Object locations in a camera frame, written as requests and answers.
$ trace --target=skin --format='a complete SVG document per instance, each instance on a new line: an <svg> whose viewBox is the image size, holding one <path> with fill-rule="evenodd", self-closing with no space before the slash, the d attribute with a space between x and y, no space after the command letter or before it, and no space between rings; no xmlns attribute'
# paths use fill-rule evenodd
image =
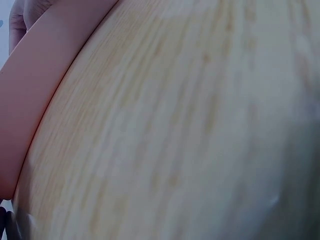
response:
<svg viewBox="0 0 320 240"><path fill-rule="evenodd" d="M58 0L15 0L9 17L9 54L41 17Z"/></svg>

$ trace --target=pink object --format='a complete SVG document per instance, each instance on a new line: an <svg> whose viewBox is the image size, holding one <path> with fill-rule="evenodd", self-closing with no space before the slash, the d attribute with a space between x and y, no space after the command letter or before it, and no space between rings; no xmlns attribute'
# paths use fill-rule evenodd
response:
<svg viewBox="0 0 320 240"><path fill-rule="evenodd" d="M59 0L0 71L0 198L11 199L29 146L60 81L117 0Z"/></svg>

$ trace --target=round wooden object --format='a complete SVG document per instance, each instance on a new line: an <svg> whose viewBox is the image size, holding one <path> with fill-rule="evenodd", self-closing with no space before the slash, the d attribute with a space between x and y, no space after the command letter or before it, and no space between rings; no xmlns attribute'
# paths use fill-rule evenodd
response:
<svg viewBox="0 0 320 240"><path fill-rule="evenodd" d="M319 0L121 0L15 193L30 239L319 236Z"/></svg>

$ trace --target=wood grain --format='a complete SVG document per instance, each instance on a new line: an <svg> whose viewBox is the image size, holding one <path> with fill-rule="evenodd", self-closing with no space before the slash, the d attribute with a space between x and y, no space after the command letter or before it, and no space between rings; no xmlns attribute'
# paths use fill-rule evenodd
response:
<svg viewBox="0 0 320 240"><path fill-rule="evenodd" d="M15 194L30 239L319 239L320 1L122 0Z"/></svg>

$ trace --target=wooden surface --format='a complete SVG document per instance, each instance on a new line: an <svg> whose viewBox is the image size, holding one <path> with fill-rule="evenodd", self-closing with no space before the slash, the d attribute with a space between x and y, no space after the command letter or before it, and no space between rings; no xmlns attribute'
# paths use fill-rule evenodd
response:
<svg viewBox="0 0 320 240"><path fill-rule="evenodd" d="M319 239L320 1L121 0L37 131L31 239Z"/></svg>

